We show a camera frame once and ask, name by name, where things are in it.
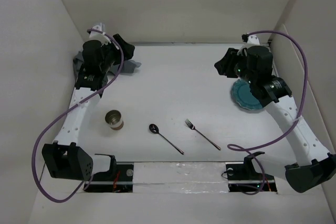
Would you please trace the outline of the grey striped cloth placemat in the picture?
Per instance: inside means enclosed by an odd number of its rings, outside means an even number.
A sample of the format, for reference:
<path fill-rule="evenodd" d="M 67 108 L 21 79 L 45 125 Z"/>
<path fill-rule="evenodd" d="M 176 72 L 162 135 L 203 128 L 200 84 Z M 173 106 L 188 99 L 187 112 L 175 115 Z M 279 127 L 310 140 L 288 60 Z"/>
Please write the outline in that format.
<path fill-rule="evenodd" d="M 79 70 L 81 65 L 83 64 L 83 56 L 82 52 L 79 51 L 72 60 L 72 67 L 73 67 L 73 73 L 75 75 L 75 78 L 77 78 Z M 121 69 L 121 74 L 133 74 L 136 68 L 139 68 L 141 66 L 140 62 L 136 62 L 134 60 L 126 60 L 123 64 L 123 67 Z M 108 71 L 109 75 L 115 75 L 118 71 L 119 65 L 112 66 L 110 70 Z"/>

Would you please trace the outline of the teal ceramic plate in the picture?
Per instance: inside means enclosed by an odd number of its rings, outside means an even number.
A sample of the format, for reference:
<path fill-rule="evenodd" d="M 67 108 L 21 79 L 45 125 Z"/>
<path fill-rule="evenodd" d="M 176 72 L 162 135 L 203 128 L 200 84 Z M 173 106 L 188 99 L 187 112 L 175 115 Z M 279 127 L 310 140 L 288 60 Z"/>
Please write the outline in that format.
<path fill-rule="evenodd" d="M 261 103 L 252 95 L 249 84 L 242 79 L 233 83 L 231 95 L 233 100 L 243 109 L 250 111 L 263 109 Z"/>

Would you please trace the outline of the dark metal fork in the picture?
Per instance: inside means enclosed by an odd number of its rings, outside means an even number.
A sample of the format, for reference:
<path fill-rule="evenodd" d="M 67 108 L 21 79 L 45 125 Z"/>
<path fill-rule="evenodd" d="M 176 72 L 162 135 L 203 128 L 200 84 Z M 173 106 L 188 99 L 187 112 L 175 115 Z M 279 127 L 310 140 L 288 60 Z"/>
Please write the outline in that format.
<path fill-rule="evenodd" d="M 185 124 L 186 124 L 191 130 L 194 130 L 194 131 L 196 131 L 198 134 L 200 134 L 204 139 L 206 139 L 209 143 L 211 143 L 217 150 L 219 150 L 219 151 L 222 150 L 220 146 L 218 146 L 216 143 L 214 143 L 214 142 L 211 141 L 208 137 L 206 137 L 203 133 L 201 133 L 189 119 L 186 119 L 186 120 L 185 120 Z"/>

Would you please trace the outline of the steel cup with white sleeve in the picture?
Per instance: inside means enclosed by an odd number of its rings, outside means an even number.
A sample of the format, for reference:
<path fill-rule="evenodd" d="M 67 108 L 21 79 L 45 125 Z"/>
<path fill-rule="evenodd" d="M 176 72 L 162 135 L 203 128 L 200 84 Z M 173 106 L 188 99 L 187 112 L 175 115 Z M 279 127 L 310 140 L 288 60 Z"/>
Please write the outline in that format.
<path fill-rule="evenodd" d="M 105 115 L 105 122 L 112 130 L 120 130 L 124 126 L 124 121 L 120 111 L 111 110 Z"/>

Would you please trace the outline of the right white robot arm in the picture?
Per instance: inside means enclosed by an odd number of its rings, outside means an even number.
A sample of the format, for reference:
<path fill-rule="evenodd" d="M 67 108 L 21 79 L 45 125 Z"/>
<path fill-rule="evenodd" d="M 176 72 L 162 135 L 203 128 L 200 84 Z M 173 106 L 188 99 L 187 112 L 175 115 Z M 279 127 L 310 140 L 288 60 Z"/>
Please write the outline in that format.
<path fill-rule="evenodd" d="M 288 141 L 295 159 L 274 158 L 265 152 L 248 151 L 240 172 L 247 178 L 266 175 L 285 179 L 298 192 L 314 188 L 335 175 L 335 154 L 315 136 L 301 116 L 286 82 L 272 73 L 272 53 L 268 48 L 253 45 L 229 48 L 214 64 L 221 76 L 237 78 L 249 85 L 250 94 L 276 121 Z"/>

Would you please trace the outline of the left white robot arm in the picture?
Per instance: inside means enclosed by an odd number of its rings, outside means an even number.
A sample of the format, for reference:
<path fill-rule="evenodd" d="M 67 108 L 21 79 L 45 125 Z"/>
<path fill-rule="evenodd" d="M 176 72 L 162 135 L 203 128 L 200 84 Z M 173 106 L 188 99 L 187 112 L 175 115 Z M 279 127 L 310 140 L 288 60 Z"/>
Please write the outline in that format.
<path fill-rule="evenodd" d="M 109 36 L 97 29 L 82 46 L 82 64 L 77 72 L 69 111 L 61 130 L 51 144 L 42 148 L 42 156 L 52 178 L 88 181 L 99 173 L 105 180 L 117 175 L 113 155 L 90 155 L 79 145 L 89 125 L 91 114 L 110 84 L 108 72 L 118 66 L 119 75 L 124 63 L 132 59 L 135 47 L 119 34 Z"/>

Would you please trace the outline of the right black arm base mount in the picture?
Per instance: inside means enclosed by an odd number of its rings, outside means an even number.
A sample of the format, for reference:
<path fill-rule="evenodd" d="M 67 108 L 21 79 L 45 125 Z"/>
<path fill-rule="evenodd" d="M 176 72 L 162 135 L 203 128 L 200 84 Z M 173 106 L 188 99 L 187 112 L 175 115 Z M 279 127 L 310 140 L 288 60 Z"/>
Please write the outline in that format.
<path fill-rule="evenodd" d="M 254 193 L 261 189 L 261 192 L 277 192 L 276 182 L 273 176 L 266 174 L 265 183 L 262 185 L 262 174 L 248 174 L 244 170 L 243 162 L 229 162 L 225 164 L 226 170 L 221 176 L 227 180 L 230 193 Z"/>

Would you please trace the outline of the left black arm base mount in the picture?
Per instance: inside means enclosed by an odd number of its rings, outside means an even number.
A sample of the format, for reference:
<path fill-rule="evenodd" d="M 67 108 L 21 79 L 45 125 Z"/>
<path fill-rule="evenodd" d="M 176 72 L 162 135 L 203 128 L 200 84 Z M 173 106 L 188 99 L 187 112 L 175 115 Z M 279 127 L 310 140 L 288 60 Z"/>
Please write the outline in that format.
<path fill-rule="evenodd" d="M 85 183 L 87 193 L 132 193 L 134 163 L 117 162 L 107 172 L 94 174 L 91 183 Z"/>

